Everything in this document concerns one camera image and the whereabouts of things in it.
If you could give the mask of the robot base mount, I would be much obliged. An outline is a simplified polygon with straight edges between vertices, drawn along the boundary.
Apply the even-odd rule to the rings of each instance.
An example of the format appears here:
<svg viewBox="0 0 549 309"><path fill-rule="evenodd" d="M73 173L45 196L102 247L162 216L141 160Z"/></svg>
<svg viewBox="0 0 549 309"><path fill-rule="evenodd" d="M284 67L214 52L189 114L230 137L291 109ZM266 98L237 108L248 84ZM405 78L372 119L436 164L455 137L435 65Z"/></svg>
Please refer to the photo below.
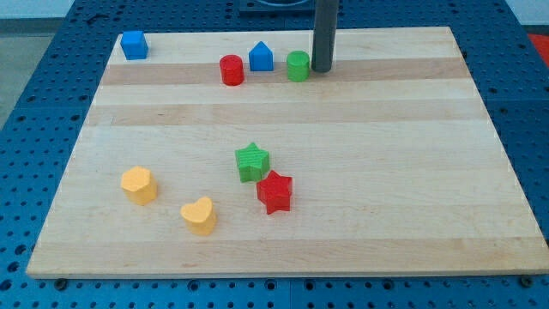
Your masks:
<svg viewBox="0 0 549 309"><path fill-rule="evenodd" d="M238 0L241 15L311 13L314 0Z"/></svg>

